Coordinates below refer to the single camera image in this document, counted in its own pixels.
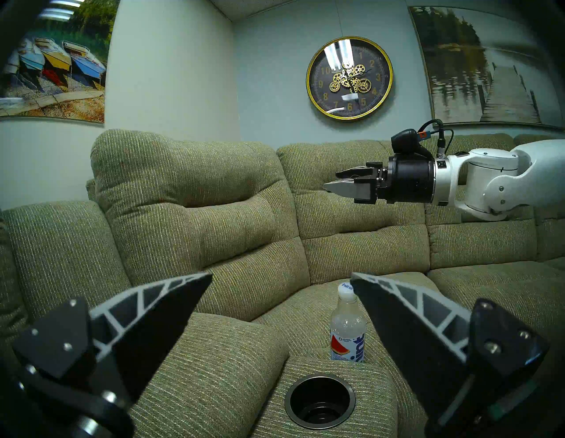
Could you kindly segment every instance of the water bottle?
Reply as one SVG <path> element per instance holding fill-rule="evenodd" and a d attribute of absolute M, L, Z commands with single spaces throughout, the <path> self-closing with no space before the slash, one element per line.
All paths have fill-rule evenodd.
<path fill-rule="evenodd" d="M 329 323 L 333 361 L 363 362 L 367 321 L 349 282 L 337 288 L 337 308 Z"/>

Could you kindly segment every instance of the ceiling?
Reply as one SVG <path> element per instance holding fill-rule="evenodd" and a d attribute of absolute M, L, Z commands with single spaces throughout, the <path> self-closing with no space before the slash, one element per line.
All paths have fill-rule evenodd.
<path fill-rule="evenodd" d="M 270 9 L 289 0 L 210 0 L 231 21 L 239 21 L 257 12 Z"/>

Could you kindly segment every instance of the wall clock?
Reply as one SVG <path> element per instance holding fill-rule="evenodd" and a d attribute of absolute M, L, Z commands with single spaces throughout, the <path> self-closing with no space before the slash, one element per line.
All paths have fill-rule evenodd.
<path fill-rule="evenodd" d="M 361 37 L 330 41 L 314 55 L 306 73 L 310 100 L 326 116 L 356 120 L 375 111 L 392 87 L 385 51 Z"/>

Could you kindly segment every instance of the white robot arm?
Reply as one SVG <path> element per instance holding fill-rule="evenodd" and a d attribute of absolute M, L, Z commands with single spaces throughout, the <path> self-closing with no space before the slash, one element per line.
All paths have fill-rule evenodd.
<path fill-rule="evenodd" d="M 445 156 L 440 125 L 438 154 L 434 158 L 419 145 L 429 132 L 407 129 L 392 137 L 394 156 L 387 167 L 367 163 L 336 173 L 340 179 L 324 189 L 355 198 L 356 203 L 425 202 L 451 206 L 483 220 L 505 219 L 518 205 L 541 207 L 565 199 L 565 140 L 543 140 L 511 151 L 473 149 Z M 461 166 L 468 163 L 463 201 L 455 194 Z"/>

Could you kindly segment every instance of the lake painting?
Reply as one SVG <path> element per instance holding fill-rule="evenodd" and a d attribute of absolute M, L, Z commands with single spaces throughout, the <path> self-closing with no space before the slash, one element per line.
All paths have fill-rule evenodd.
<path fill-rule="evenodd" d="M 543 52 L 515 21 L 459 8 L 410 7 L 434 118 L 563 126 Z"/>

